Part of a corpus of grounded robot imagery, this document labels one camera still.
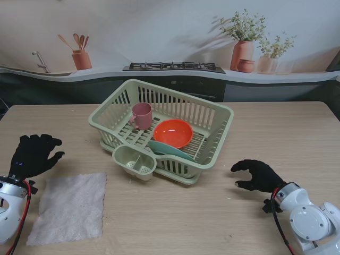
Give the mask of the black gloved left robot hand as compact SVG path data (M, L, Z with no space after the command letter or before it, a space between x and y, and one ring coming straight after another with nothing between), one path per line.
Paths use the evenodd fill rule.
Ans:
M54 156L49 156L55 147L61 145L60 139L49 134L21 136L11 160L8 176L22 181L50 170L65 154L58 151Z

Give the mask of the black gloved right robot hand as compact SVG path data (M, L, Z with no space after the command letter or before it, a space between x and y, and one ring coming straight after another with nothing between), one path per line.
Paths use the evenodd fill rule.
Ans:
M252 179L249 181L236 181L235 185L238 188L272 193L276 188L282 188L287 184L269 165L259 160L244 159L231 167L231 172L233 173L246 170L249 171Z

